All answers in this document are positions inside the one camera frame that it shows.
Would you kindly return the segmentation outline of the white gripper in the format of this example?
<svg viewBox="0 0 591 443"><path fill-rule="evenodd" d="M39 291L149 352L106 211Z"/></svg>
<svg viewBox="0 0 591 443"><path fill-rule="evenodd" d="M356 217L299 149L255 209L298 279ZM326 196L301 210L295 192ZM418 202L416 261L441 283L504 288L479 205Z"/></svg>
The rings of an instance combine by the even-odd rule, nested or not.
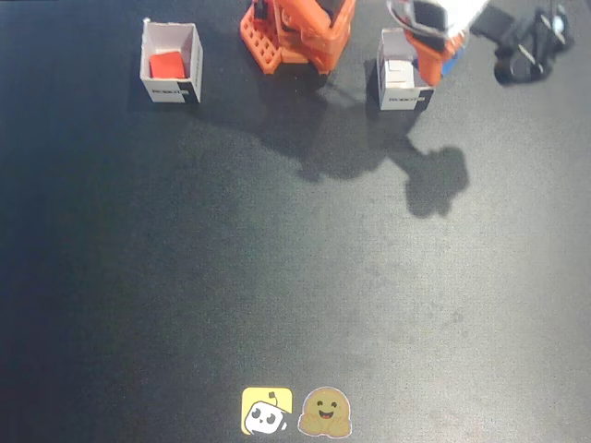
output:
<svg viewBox="0 0 591 443"><path fill-rule="evenodd" d="M445 65L464 49L464 31L487 5L488 0L386 2L388 12L406 29L404 35L416 51L419 76L433 88L440 83ZM430 45L427 36L435 42L434 45ZM410 61L388 59L384 68L386 88L415 86L414 66Z"/></svg>

